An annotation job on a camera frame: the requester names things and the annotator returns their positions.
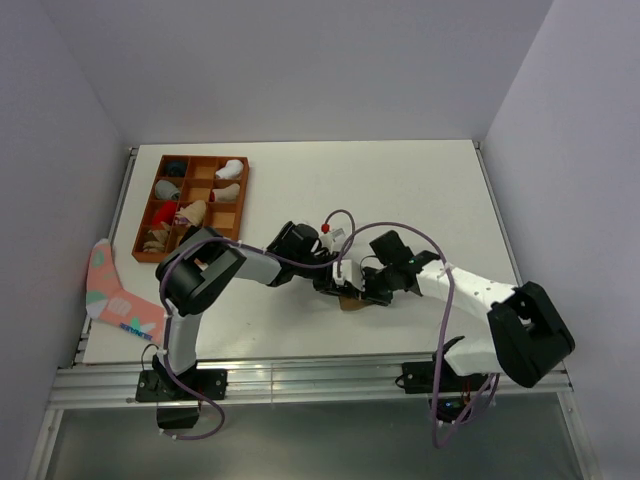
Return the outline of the tan ribbed sock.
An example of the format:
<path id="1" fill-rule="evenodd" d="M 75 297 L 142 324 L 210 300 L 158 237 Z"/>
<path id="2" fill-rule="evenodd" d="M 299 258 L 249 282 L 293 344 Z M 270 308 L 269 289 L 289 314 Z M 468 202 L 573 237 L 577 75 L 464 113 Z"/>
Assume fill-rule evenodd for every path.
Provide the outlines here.
<path id="1" fill-rule="evenodd" d="M 354 312 L 362 310 L 368 306 L 371 306 L 371 303 L 367 300 L 362 300 L 359 298 L 351 298 L 346 296 L 339 296 L 339 307 L 343 312 Z"/>

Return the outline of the brown compartment sock tray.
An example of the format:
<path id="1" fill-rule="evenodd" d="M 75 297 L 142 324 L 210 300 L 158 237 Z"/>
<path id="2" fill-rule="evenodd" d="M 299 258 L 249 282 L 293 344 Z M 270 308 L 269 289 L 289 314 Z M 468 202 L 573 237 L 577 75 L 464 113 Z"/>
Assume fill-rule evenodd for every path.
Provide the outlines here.
<path id="1" fill-rule="evenodd" d="M 162 156 L 132 256 L 140 263 L 159 263 L 192 227 L 211 227 L 237 240 L 249 173 L 246 157 Z"/>

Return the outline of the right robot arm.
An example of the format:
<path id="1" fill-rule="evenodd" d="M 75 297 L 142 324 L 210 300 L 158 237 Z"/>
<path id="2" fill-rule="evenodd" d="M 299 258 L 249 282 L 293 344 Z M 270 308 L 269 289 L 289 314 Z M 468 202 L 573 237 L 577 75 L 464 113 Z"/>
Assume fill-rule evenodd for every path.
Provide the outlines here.
<path id="1" fill-rule="evenodd" d="M 399 290 L 441 300 L 488 328 L 476 339 L 461 335 L 443 343 L 433 365 L 435 383 L 457 388 L 467 376 L 504 374 L 516 384 L 534 387 L 575 350 L 576 344 L 545 289 L 488 280 L 423 250 L 414 253 L 398 233 L 388 231 L 370 242 L 382 264 L 364 269 L 363 299 L 388 305 Z"/>

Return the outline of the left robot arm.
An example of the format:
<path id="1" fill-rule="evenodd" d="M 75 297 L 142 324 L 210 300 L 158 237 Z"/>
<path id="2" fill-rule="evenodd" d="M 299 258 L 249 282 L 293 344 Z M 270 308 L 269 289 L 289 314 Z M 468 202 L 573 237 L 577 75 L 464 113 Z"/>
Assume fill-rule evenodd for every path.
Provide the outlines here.
<path id="1" fill-rule="evenodd" d="M 156 269 L 161 303 L 167 310 L 163 346 L 157 354 L 164 369 L 159 388 L 172 399 L 191 394 L 203 313 L 232 280 L 278 287 L 296 276 L 331 279 L 337 256 L 322 245 L 313 227 L 291 221 L 263 249 L 227 238 L 212 227 L 189 227 Z"/>

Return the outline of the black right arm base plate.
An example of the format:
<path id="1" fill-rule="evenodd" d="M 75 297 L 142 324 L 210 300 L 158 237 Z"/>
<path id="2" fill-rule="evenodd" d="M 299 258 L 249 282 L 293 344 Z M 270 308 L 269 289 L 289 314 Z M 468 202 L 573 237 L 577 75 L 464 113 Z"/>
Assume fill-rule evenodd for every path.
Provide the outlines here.
<path id="1" fill-rule="evenodd" d="M 436 362 L 405 362 L 401 365 L 401 374 L 394 383 L 406 394 L 431 394 L 435 379 Z M 460 376 L 446 363 L 442 363 L 439 392 L 465 393 L 477 391 L 488 379 L 487 375 L 471 374 Z"/>

